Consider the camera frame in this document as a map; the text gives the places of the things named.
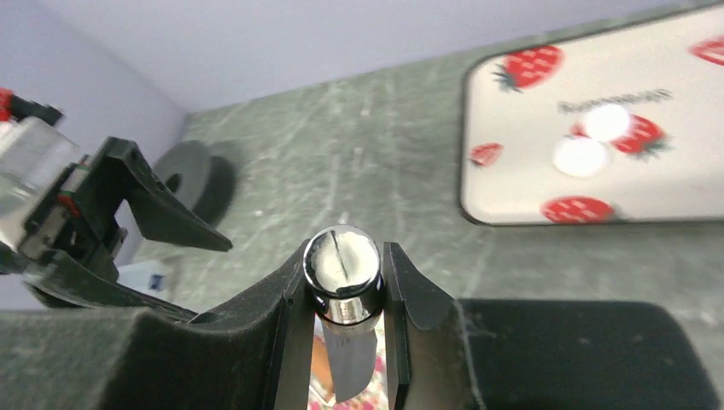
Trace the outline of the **floral print tray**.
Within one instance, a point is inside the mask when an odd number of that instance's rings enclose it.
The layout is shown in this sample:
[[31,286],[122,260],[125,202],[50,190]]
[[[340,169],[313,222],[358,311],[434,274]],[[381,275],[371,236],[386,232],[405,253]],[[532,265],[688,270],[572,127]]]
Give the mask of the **floral print tray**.
[[371,381],[355,397],[336,401],[327,348],[321,335],[312,340],[308,409],[388,409],[386,351],[378,338],[377,357]]

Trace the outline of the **wooden handled dough scraper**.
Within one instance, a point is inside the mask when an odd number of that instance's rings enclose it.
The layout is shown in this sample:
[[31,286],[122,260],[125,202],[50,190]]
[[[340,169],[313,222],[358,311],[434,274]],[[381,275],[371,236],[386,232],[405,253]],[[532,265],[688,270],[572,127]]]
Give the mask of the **wooden handled dough scraper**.
[[374,240],[352,225],[333,225],[305,247],[302,268],[324,333],[335,401],[362,393],[375,371],[385,284]]

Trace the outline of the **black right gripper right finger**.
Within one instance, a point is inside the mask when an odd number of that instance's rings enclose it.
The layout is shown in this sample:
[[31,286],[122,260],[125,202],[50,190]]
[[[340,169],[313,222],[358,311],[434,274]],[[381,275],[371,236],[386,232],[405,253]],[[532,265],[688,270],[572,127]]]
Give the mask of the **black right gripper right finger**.
[[686,333],[647,302],[456,299],[385,243],[393,409],[717,409]]

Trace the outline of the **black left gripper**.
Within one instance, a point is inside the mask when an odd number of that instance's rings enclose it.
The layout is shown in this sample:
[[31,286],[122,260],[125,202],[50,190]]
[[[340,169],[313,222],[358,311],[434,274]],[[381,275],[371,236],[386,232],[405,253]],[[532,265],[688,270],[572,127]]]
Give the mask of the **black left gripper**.
[[51,308],[151,308],[173,320],[196,313],[116,283],[122,246],[116,214],[126,201],[148,240],[226,252],[232,242],[185,207],[155,176],[137,144],[108,137],[91,165],[61,172],[22,220],[16,252],[36,261],[31,292]]

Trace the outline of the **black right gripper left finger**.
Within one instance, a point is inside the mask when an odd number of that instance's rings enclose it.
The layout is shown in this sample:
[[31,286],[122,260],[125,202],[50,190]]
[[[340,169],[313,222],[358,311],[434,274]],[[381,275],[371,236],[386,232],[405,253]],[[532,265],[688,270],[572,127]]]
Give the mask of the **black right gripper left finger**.
[[1,315],[4,409],[303,409],[302,253],[190,322],[147,308]]

